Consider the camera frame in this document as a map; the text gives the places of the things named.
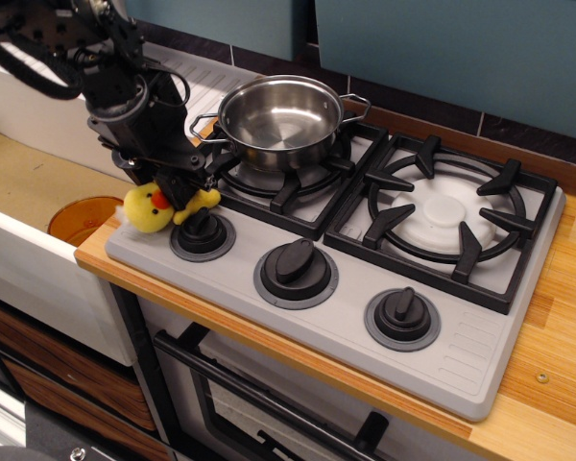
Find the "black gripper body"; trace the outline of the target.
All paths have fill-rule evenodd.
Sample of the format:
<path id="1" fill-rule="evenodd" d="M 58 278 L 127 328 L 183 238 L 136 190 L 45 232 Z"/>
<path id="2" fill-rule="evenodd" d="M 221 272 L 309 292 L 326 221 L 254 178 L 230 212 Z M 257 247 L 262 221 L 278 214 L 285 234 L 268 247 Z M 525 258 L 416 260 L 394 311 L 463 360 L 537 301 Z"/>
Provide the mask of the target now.
<path id="1" fill-rule="evenodd" d="M 186 80 L 165 66 L 94 66 L 86 71 L 88 126 L 137 185 L 159 175 L 202 185 L 204 157 L 187 139 Z"/>

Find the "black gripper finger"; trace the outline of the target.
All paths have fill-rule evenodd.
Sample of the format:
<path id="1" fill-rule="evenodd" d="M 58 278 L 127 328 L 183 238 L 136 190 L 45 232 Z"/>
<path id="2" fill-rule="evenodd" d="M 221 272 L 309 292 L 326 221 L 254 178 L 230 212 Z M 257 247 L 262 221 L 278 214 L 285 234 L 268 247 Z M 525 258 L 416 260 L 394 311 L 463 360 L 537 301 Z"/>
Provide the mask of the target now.
<path id="1" fill-rule="evenodd" d="M 203 190 L 215 188 L 222 174 L 240 162 L 234 146 L 227 139 L 199 143 L 194 146 L 194 152 L 201 159 L 193 173 L 191 185 Z"/>
<path id="2" fill-rule="evenodd" d="M 177 211 L 184 210 L 197 192 L 197 187 L 173 168 L 160 168 L 155 174 L 155 182 Z"/>

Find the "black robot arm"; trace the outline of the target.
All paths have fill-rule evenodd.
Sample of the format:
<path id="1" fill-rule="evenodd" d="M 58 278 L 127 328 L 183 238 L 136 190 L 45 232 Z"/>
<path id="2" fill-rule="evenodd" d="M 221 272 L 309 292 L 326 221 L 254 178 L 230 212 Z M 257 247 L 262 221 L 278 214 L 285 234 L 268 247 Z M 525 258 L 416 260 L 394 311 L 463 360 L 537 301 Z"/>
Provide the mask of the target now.
<path id="1" fill-rule="evenodd" d="M 177 210 L 216 188 L 217 167 L 186 137 L 190 86 L 145 56 L 137 23 L 114 1 L 0 1 L 0 66 L 56 100 L 83 96 L 88 126 L 137 185 Z"/>

